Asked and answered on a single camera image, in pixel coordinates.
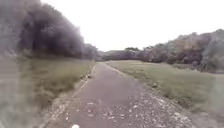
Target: asphalt road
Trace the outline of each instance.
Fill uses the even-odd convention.
[[[66,109],[47,128],[195,128],[181,108],[145,84],[97,64]]]

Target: forest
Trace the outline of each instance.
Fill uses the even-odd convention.
[[[0,6],[1,55],[97,56],[97,48],[84,43],[79,27],[54,7],[39,0],[3,0]]]
[[[103,60],[141,60],[168,63],[177,68],[223,73],[224,30],[211,33],[180,35],[166,43],[148,46],[142,50],[129,47],[104,53]]]

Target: hazy sky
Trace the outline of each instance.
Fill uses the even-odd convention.
[[[146,47],[224,28],[222,0],[42,0],[100,50]]]

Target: field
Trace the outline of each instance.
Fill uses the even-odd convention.
[[[140,61],[108,61],[109,66],[129,74],[163,96],[192,112],[212,112],[223,116],[224,75],[180,70],[167,64]]]
[[[60,94],[76,89],[95,62],[61,59],[0,59],[0,123],[31,128]]]
[[[92,69],[93,61],[75,59],[21,59],[21,84],[34,90],[33,100],[41,108],[48,107],[63,92],[74,89],[74,84]]]

